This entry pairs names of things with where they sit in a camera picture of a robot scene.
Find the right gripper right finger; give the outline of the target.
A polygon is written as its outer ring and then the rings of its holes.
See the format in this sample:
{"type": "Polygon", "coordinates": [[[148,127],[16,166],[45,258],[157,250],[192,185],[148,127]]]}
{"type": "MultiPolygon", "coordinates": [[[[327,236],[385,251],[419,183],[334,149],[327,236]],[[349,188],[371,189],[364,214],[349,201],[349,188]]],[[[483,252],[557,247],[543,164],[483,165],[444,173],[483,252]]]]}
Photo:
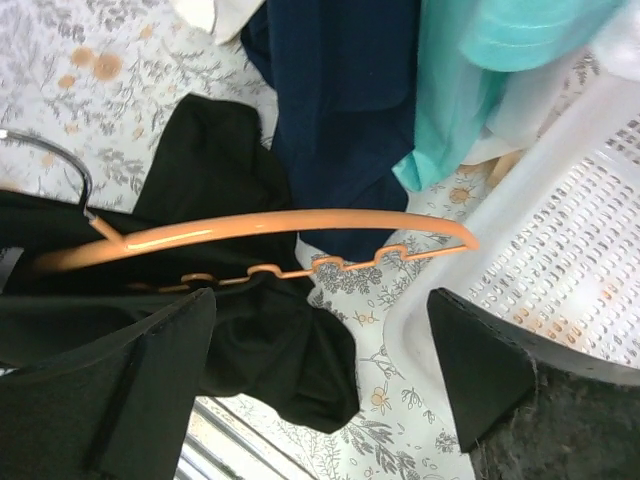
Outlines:
{"type": "Polygon", "coordinates": [[[508,323],[457,294],[427,313],[477,479],[636,479],[639,371],[508,323]]]}

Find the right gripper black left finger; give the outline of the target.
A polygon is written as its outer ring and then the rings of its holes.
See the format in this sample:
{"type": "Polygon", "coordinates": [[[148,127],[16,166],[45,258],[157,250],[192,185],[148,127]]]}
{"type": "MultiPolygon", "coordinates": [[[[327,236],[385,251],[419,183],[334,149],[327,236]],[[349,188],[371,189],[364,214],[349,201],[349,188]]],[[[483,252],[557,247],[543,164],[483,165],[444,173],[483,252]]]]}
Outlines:
{"type": "Polygon", "coordinates": [[[2,477],[172,478],[215,317],[208,289],[3,297],[2,477]]]}

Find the black t shirt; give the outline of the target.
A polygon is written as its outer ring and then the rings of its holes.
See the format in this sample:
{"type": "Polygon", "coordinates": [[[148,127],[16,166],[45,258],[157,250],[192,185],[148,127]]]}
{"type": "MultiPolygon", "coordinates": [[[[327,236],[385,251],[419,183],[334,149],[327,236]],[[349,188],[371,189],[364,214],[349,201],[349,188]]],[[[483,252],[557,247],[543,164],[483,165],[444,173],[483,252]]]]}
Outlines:
{"type": "MultiPolygon", "coordinates": [[[[134,210],[100,217],[129,234],[290,205],[256,110],[189,94],[169,118],[134,210]]],[[[294,234],[196,244],[37,279],[21,273],[41,254],[98,237],[75,203],[2,192],[3,365],[23,367],[129,326],[175,302],[181,278],[201,272],[216,301],[201,394],[244,394],[323,433],[358,414],[354,338],[332,313],[308,303],[311,280],[261,273],[230,284],[256,264],[298,269],[294,234]]]]}

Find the orange hanger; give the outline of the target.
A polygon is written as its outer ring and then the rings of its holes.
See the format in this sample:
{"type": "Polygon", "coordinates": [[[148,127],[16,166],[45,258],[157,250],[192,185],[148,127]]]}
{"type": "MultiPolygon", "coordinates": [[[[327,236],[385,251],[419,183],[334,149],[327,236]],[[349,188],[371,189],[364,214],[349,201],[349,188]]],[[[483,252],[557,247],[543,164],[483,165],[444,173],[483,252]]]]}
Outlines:
{"type": "Polygon", "coordinates": [[[419,214],[366,209],[307,209],[242,214],[172,224],[123,235],[106,220],[89,211],[88,200],[93,192],[93,180],[86,165],[76,155],[53,142],[6,127],[1,129],[1,139],[24,142],[49,151],[74,168],[82,180],[78,208],[88,224],[102,236],[102,239],[96,242],[41,255],[34,260],[31,267],[31,271],[37,274],[78,270],[218,240],[311,230],[410,230],[455,237],[461,243],[415,254],[411,254],[402,244],[394,244],[378,249],[374,257],[367,262],[348,263],[340,256],[325,256],[313,260],[308,269],[296,271],[283,271],[275,264],[257,264],[249,267],[245,276],[220,280],[218,284],[227,286],[245,283],[253,275],[263,272],[282,280],[309,277],[316,274],[323,265],[334,265],[341,271],[357,271],[372,268],[386,255],[393,253],[396,253],[400,260],[411,262],[479,248],[479,242],[474,235],[454,221],[419,214]]]}

